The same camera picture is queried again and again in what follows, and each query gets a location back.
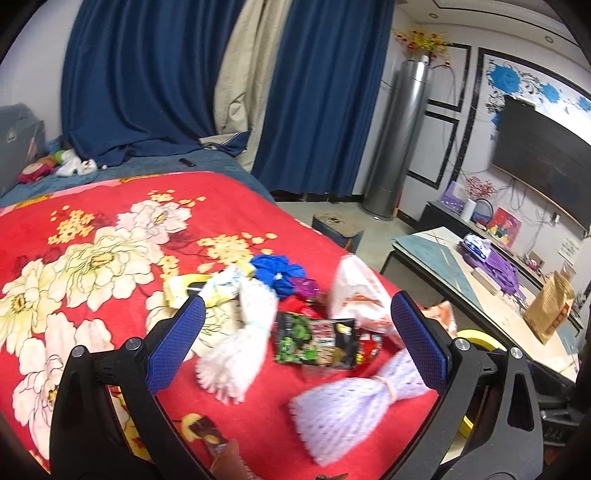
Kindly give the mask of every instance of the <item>blue bed sheet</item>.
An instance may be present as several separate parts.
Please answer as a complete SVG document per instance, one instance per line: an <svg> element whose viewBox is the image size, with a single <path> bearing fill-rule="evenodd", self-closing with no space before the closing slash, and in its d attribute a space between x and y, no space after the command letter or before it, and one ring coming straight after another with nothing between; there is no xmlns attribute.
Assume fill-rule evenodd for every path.
<svg viewBox="0 0 591 480"><path fill-rule="evenodd" d="M187 167L178 161L179 158L186 158L193 162L195 166ZM255 177L244 170L234 158L216 150L197 150L185 155L171 155L169 157L130 158L118 167L99 170L82 177L57 177L56 175L49 175L35 183L16 185L0 199L0 207L6 207L46 193L71 189L72 187L86 185L96 181L176 171L214 171L221 173L239 181L269 202L275 203L269 191Z"/></svg>

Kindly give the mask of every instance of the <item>blue curtain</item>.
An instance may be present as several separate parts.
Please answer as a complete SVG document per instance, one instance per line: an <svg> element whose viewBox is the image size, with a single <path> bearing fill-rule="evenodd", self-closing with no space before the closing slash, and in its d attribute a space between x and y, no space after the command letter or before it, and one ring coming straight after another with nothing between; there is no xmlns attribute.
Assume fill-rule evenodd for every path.
<svg viewBox="0 0 591 480"><path fill-rule="evenodd" d="M217 134L213 93L244 1L85 0L64 64L66 139L107 166L202 148Z"/></svg>
<svg viewBox="0 0 591 480"><path fill-rule="evenodd" d="M269 190L353 190L394 0L294 0L252 174Z"/></svg>

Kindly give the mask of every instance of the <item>tile floor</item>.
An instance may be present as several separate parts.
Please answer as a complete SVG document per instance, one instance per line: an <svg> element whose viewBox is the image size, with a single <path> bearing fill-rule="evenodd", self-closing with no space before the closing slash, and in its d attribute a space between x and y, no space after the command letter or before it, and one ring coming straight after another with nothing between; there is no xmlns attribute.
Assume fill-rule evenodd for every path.
<svg viewBox="0 0 591 480"><path fill-rule="evenodd" d="M390 250L392 250L391 239L395 236L414 233L411 227L397 218L391 222L380 222L372 219L359 208L358 203L279 202L277 205L307 225L312 224L312 216L316 212L334 210L347 214L348 217L365 229L357 249L357 256L378 272L381 270Z"/></svg>

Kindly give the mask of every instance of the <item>green and black snack packet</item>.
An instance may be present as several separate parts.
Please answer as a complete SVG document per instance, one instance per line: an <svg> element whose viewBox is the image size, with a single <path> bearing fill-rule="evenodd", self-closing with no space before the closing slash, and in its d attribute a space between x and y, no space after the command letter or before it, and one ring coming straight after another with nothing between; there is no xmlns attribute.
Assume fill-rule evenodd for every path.
<svg viewBox="0 0 591 480"><path fill-rule="evenodd" d="M350 370L355 367L359 332L354 319L314 320L298 313L277 314L275 361Z"/></svg>

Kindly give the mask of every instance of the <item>red floral blanket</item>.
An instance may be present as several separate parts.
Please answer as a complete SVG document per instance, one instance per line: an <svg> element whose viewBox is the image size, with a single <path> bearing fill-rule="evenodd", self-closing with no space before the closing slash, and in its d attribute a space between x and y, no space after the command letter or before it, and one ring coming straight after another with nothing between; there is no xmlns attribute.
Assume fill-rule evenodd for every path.
<svg viewBox="0 0 591 480"><path fill-rule="evenodd" d="M212 273L275 253L303 265L327 291L345 253L238 182L207 172L108 181L30 200L0 213L0 231L0 408L46 467L53 404L70 350L81 343L91 351L118 348L170 317L164 278ZM343 472L377 479L435 401L429 393L394 404L370 438L320 468L287 409L291 398L318 382L305 380L298 367L276 364L270 344L243 404L225 406L197 385L197 357L236 330L238 318L235 303L208 311L172 386L158 398L179 429L194 414L208 415L226 437L238 440L242 457L267 480ZM385 349L355 374L372 374L391 354ZM134 452L148 458L120 393L113 389L112 395ZM202 441L186 438L209 464Z"/></svg>

